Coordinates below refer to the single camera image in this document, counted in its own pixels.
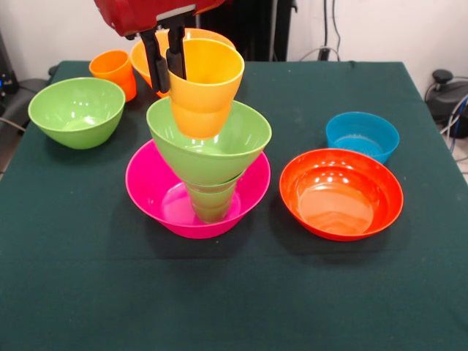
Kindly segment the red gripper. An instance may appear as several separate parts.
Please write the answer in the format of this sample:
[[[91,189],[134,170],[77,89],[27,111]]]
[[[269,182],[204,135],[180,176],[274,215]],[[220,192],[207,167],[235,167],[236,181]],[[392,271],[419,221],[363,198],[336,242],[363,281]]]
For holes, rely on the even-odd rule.
[[[151,85],[155,91],[170,89],[168,71],[186,79],[183,39],[184,17],[219,7],[222,0],[95,0],[100,15],[121,37],[140,33],[146,51]],[[155,36],[158,25],[169,29],[166,60]]]

